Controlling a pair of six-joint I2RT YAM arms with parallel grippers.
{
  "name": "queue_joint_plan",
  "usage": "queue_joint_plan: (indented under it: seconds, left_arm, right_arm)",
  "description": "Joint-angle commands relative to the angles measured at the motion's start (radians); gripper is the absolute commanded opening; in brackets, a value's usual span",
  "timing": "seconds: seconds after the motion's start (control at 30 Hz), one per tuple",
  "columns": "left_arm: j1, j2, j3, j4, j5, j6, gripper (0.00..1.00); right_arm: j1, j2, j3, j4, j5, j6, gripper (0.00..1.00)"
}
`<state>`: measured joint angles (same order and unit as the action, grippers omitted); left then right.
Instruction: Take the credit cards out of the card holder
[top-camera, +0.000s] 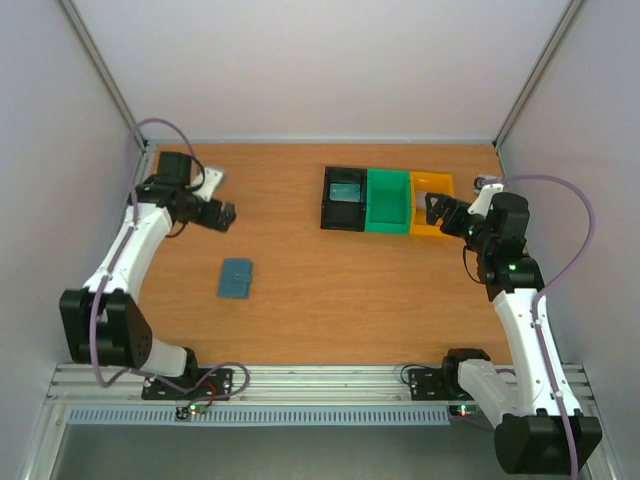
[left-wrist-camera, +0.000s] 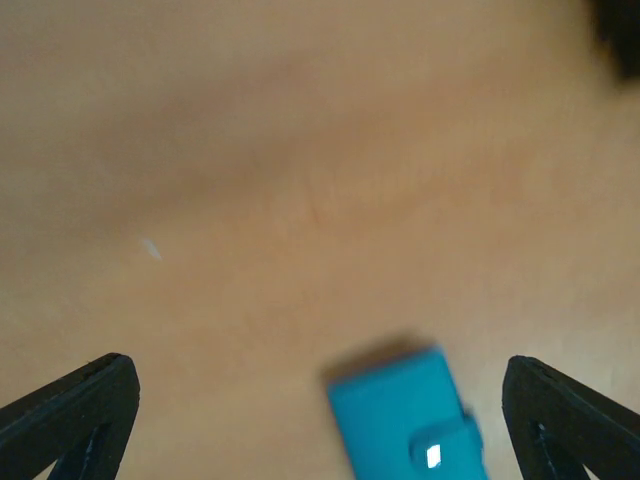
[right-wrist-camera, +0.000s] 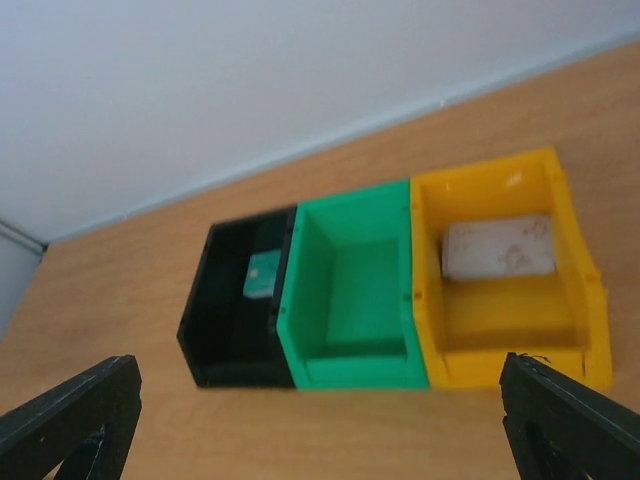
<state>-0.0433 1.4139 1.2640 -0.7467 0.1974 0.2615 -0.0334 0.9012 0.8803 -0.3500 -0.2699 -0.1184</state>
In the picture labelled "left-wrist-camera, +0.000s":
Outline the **teal blue card holder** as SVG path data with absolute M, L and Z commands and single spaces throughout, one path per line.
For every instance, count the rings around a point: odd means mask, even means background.
M 356 479 L 488 477 L 478 424 L 441 348 L 334 380 L 327 396 Z

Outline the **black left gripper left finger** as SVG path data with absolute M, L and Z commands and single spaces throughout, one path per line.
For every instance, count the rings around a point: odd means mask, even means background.
M 1 477 L 114 479 L 133 430 L 133 360 L 109 353 L 1 408 Z

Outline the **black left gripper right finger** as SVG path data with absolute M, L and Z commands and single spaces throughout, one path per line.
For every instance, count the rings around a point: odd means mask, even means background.
M 534 357 L 509 359 L 502 410 L 524 479 L 639 477 L 639 415 Z

